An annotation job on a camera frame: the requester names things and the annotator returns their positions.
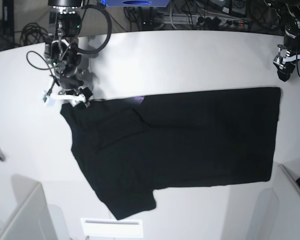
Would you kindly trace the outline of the black T-shirt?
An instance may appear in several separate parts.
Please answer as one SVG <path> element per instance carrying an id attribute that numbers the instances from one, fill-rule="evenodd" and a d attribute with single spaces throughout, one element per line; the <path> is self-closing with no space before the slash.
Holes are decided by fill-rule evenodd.
<path id="1" fill-rule="evenodd" d="M 154 191 L 267 182 L 282 91 L 253 87 L 64 103 L 71 152 L 117 220 L 157 206 Z"/>

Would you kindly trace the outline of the blue box at top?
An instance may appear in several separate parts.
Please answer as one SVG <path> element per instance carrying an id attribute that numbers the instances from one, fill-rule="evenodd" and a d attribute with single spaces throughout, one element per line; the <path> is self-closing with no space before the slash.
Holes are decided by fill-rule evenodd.
<path id="1" fill-rule="evenodd" d="M 170 0 L 101 0 L 107 7 L 167 7 Z"/>

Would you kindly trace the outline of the white bin left front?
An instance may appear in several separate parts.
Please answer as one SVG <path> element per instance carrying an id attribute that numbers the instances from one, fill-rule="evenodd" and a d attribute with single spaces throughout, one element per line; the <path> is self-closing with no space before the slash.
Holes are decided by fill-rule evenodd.
<path id="1" fill-rule="evenodd" d="M 70 240 L 62 209 L 49 204 L 40 181 L 13 174 L 13 194 L 0 195 L 0 240 Z"/>

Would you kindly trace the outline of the white bin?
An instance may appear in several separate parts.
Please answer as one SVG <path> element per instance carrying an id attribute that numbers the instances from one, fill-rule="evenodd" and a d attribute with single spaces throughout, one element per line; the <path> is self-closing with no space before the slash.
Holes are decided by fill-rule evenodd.
<path id="1" fill-rule="evenodd" d="M 272 187 L 259 194 L 248 240 L 300 240 L 300 187 L 280 164 L 276 167 Z"/>
<path id="2" fill-rule="evenodd" d="M 0 240 L 70 240 L 62 209 L 49 204 L 40 181 L 13 174 L 13 194 L 0 195 Z"/>

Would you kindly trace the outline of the white bin right front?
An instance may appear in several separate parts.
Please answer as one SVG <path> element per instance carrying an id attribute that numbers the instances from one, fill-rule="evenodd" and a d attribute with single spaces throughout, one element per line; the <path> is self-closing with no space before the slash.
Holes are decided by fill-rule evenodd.
<path id="1" fill-rule="evenodd" d="M 276 167 L 272 187 L 259 194 L 248 240 L 300 240 L 300 187 L 280 164 Z"/>

